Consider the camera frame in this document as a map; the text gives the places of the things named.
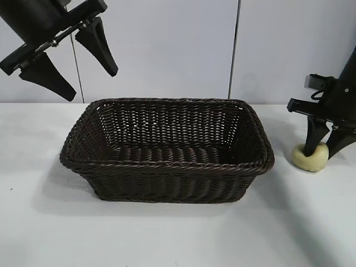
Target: white table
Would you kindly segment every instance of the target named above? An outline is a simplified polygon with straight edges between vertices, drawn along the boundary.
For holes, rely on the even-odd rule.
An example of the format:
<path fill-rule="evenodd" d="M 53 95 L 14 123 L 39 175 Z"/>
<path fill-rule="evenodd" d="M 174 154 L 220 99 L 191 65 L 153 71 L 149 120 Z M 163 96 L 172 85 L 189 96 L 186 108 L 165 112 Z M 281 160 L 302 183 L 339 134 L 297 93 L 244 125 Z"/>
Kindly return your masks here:
<path fill-rule="evenodd" d="M 276 163 L 239 202 L 141 204 L 98 200 L 58 162 L 85 107 L 0 104 L 1 267 L 356 266 L 356 146 L 293 167 L 305 116 L 254 106 Z"/>

